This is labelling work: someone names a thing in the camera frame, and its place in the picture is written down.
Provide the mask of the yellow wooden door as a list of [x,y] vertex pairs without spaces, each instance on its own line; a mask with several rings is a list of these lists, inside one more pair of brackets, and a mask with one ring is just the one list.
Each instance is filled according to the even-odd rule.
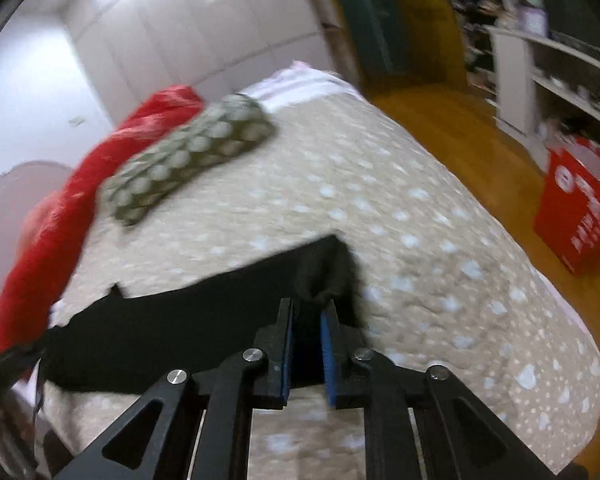
[[419,79],[468,89],[464,50],[449,0],[394,0]]

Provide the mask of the black pants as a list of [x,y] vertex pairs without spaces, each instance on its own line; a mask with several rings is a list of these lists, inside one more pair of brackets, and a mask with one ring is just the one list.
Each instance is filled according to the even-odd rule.
[[294,302],[290,385],[321,385],[320,309],[334,304],[344,324],[360,324],[358,277],[350,249],[329,235],[196,284],[127,297],[119,286],[30,344],[0,353],[1,396],[35,365],[71,392],[142,394],[181,368],[212,370],[247,349]]

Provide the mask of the white shelf unit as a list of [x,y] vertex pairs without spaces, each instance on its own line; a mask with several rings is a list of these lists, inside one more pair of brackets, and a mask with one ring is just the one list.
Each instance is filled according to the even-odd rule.
[[491,27],[496,125],[541,170],[559,126],[600,144],[600,50]]

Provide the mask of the olive hedgehog print pillow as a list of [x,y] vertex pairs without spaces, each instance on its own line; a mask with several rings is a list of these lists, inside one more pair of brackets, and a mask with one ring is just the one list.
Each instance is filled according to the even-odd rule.
[[276,133],[270,114],[234,93],[132,156],[102,185],[102,204],[122,226],[135,226],[166,196]]

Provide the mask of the white round headboard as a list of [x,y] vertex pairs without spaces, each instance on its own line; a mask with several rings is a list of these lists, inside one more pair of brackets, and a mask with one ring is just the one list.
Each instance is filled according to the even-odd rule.
[[72,169],[60,162],[24,162],[0,175],[0,292],[15,262],[18,238],[27,213],[59,190]]

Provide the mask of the red paper bag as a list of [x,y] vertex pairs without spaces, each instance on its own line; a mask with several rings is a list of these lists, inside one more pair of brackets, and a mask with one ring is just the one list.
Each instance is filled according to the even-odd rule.
[[535,233],[578,274],[600,264],[600,146],[577,138],[548,151]]

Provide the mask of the white bed sheet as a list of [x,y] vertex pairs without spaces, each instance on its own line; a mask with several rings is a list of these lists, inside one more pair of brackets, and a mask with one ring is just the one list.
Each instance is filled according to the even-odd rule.
[[278,70],[239,93],[255,99],[268,113],[275,113],[284,107],[313,101],[316,99],[348,94],[365,101],[355,86],[339,77],[332,70],[318,70],[305,62],[294,61],[291,66]]

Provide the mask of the red long bolster pillow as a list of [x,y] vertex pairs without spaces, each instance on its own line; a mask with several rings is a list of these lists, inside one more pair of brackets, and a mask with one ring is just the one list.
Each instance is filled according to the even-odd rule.
[[189,86],[160,90],[82,159],[7,275],[0,295],[0,353],[45,332],[50,309],[80,260],[102,182],[203,109],[204,99]]

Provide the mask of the beige spotted bed quilt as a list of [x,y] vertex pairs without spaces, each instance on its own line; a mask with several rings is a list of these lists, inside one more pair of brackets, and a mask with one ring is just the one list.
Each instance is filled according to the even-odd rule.
[[132,229],[100,208],[52,320],[112,284],[180,288],[338,234],[372,345],[452,372],[552,471],[600,419],[600,352],[498,220],[407,131],[345,93],[281,107],[268,142],[182,185]]

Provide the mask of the white wardrobe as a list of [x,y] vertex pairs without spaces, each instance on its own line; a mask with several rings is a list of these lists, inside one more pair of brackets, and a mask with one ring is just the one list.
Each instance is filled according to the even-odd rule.
[[335,67],[310,0],[70,0],[62,18],[113,122],[171,84],[213,101],[293,62]]

